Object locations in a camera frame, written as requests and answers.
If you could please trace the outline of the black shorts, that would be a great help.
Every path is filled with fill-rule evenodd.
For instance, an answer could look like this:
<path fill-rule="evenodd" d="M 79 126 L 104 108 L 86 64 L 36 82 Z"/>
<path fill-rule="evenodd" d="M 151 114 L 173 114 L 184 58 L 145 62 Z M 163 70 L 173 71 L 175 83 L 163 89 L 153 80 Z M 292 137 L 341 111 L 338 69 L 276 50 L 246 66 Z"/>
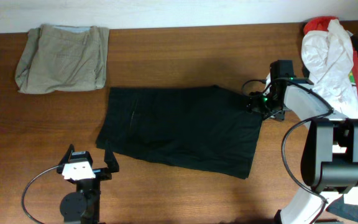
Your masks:
<path fill-rule="evenodd" d="M 111 88 L 96 146 L 147 162 L 248 178 L 262 117 L 219 86 Z"/>

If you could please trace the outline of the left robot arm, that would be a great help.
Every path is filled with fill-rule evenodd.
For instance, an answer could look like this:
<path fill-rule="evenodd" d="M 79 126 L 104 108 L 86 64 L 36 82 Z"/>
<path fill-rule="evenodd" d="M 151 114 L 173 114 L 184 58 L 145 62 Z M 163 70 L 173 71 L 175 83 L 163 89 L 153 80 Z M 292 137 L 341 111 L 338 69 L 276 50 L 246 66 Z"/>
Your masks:
<path fill-rule="evenodd" d="M 112 174 L 119 172 L 119 164 L 112 152 L 104 153 L 103 168 L 92 168 L 93 159 L 88 151 L 75 151 L 74 145 L 58 164 L 57 173 L 76 190 L 64 196 L 60 203 L 60 213 L 65 223 L 99 223 L 101 182 L 111 180 Z"/>

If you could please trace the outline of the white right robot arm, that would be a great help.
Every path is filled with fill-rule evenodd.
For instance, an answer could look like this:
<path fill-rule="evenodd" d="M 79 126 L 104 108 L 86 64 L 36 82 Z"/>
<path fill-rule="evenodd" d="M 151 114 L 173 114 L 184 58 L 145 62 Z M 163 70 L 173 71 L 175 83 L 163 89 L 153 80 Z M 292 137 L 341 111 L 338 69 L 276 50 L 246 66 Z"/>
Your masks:
<path fill-rule="evenodd" d="M 298 78 L 290 60 L 270 64 L 269 76 L 262 80 L 263 91 L 247 94 L 248 109 L 263 119 L 283 121 L 287 111 L 299 122 L 284 135 L 281 143 L 283 165 L 299 190 L 291 202 L 275 214 L 274 223 L 316 223 L 325 209 L 339 197 L 358 187 L 358 119 L 336 111 L 313 91 L 313 83 Z M 289 135 L 306 126 L 308 135 L 302 153 L 298 180 L 287 162 L 285 146 Z"/>

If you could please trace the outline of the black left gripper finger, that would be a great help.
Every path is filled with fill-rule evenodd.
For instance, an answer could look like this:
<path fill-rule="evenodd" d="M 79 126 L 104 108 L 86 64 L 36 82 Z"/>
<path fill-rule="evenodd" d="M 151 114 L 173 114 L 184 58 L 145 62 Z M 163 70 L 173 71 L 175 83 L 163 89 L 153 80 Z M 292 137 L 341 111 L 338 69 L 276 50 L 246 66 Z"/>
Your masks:
<path fill-rule="evenodd" d="M 112 147 L 108 140 L 105 142 L 105 149 L 104 149 L 104 162 L 106 163 L 110 173 L 119 172 L 119 164 L 117 159 L 112 151 Z"/>
<path fill-rule="evenodd" d="M 68 163 L 71 154 L 75 151 L 75 147 L 73 144 L 70 144 L 66 153 L 64 154 L 64 156 L 62 157 L 62 159 L 60 160 L 60 162 L 58 163 L 58 165 L 60 166 L 64 166 L 66 163 Z"/>

